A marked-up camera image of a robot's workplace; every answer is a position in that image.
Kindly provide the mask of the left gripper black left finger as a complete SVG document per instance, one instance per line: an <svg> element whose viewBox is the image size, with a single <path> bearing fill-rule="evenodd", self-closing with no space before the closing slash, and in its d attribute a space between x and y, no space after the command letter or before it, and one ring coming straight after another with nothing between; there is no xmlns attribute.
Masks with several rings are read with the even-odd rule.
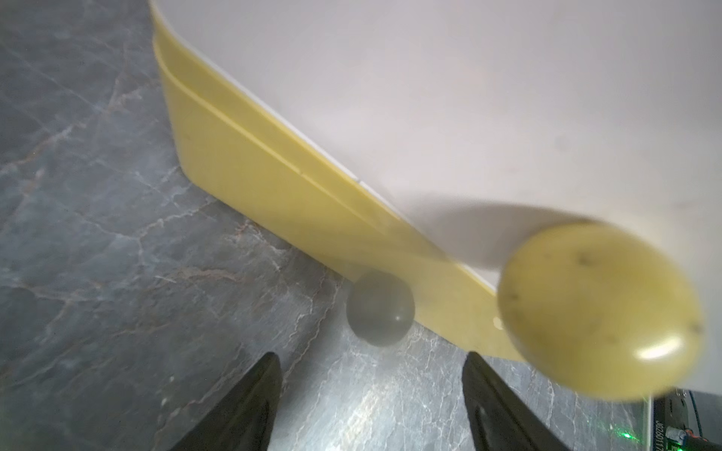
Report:
<svg viewBox="0 0 722 451"><path fill-rule="evenodd" d="M265 353L171 450L266 451L281 392L279 357Z"/></svg>

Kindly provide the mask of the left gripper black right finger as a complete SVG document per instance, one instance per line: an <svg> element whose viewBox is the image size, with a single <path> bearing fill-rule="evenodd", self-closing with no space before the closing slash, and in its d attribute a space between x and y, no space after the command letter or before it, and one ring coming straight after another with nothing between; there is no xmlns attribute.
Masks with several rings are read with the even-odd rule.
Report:
<svg viewBox="0 0 722 451"><path fill-rule="evenodd" d="M475 449L569 450L475 351L466 356L462 383Z"/></svg>

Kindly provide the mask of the yellow bottom drawer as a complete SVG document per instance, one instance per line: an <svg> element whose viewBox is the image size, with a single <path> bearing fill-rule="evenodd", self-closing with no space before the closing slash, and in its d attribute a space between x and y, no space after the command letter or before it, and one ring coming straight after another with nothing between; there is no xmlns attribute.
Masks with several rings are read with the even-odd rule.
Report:
<svg viewBox="0 0 722 451"><path fill-rule="evenodd" d="M519 358L479 276L206 63L157 6L150 11L176 152L193 184L350 280L397 276L413 291L417 321L452 344Z"/></svg>

